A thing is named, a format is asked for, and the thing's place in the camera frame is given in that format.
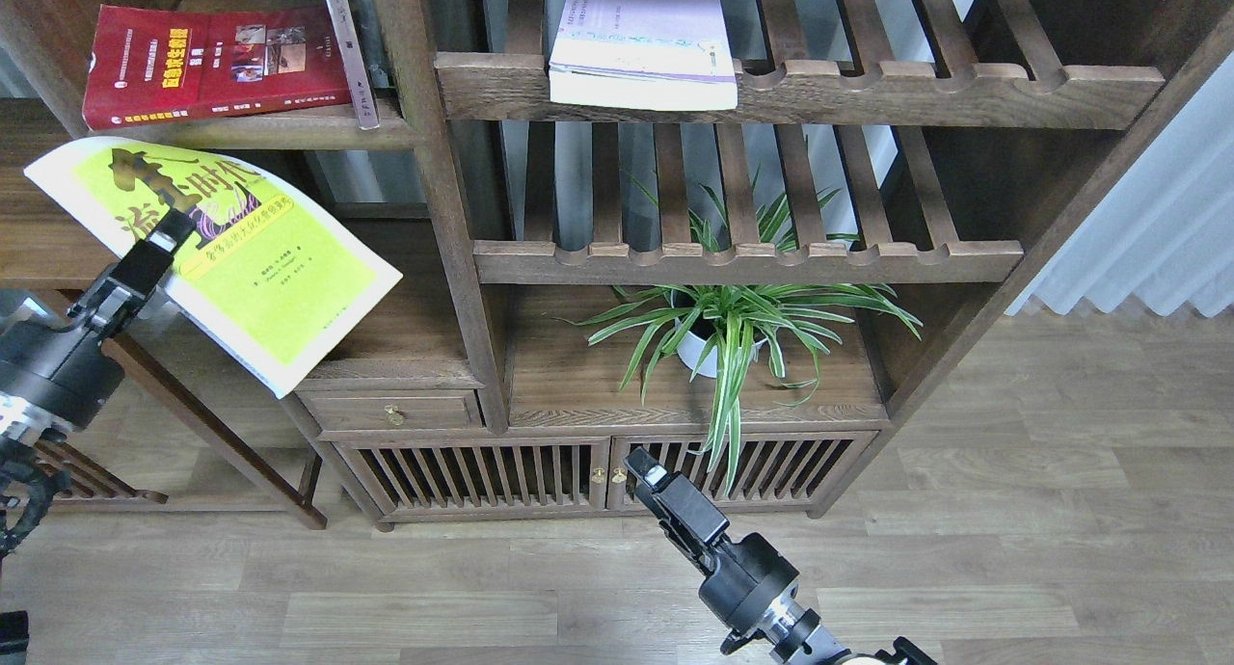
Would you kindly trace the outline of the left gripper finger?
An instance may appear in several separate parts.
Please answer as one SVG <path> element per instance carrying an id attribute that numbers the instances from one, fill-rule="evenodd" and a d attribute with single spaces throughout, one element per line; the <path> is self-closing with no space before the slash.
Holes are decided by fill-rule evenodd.
<path id="1" fill-rule="evenodd" d="M 151 234 L 136 242 L 109 273 L 106 296 L 115 295 L 120 300 L 146 304 L 160 279 L 172 269 L 176 250 L 188 241 L 193 229 L 189 213 L 169 209 Z"/>

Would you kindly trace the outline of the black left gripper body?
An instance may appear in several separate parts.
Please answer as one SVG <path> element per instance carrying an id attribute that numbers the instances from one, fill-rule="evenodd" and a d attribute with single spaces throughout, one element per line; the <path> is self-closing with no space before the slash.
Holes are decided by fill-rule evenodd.
<path id="1" fill-rule="evenodd" d="M 169 269 L 167 260 L 118 262 L 72 306 L 69 324 L 22 321 L 4 332 L 2 433 L 88 428 L 123 379 L 104 341 L 132 322 Z"/>

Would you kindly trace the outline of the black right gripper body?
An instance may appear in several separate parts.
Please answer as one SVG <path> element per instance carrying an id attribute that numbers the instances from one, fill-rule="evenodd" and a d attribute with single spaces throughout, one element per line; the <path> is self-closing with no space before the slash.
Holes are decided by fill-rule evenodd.
<path id="1" fill-rule="evenodd" d="M 796 605 L 798 571 L 763 535 L 733 542 L 718 510 L 680 516 L 656 511 L 665 535 L 705 574 L 698 598 L 729 639 L 789 639 L 803 611 Z"/>

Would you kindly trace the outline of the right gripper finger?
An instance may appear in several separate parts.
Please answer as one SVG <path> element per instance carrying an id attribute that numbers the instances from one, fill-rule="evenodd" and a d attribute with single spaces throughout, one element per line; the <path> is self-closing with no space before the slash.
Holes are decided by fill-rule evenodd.
<path id="1" fill-rule="evenodd" d="M 684 555 L 713 555 L 727 517 L 682 473 L 669 473 L 644 448 L 624 459 L 636 498 L 649 510 Z"/>

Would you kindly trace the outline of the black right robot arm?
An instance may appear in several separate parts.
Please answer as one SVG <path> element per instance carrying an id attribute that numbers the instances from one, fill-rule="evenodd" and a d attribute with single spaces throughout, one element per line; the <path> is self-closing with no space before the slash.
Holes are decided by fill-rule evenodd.
<path id="1" fill-rule="evenodd" d="M 798 571 L 758 533 L 739 542 L 727 535 L 729 519 L 682 473 L 669 473 L 643 448 L 624 461 L 636 497 L 656 514 L 666 538 L 705 575 L 700 600 L 724 626 L 724 655 L 765 639 L 777 664 L 930 664 L 928 653 L 900 637 L 892 651 L 856 653 L 798 605 Z"/>

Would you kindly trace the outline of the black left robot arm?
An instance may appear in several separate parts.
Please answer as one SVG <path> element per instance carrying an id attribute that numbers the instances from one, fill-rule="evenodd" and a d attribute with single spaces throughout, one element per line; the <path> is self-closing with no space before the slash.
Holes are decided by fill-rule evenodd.
<path id="1" fill-rule="evenodd" d="M 104 341 L 146 308 L 194 229 L 189 213 L 169 209 L 151 234 L 97 275 L 67 310 L 64 326 L 28 320 L 2 332 L 2 489 L 19 482 L 27 490 L 21 519 L 2 528 L 4 556 L 44 519 L 54 495 L 69 489 L 70 473 L 39 470 L 36 440 L 62 440 L 93 423 L 123 380 L 118 361 L 102 353 Z"/>

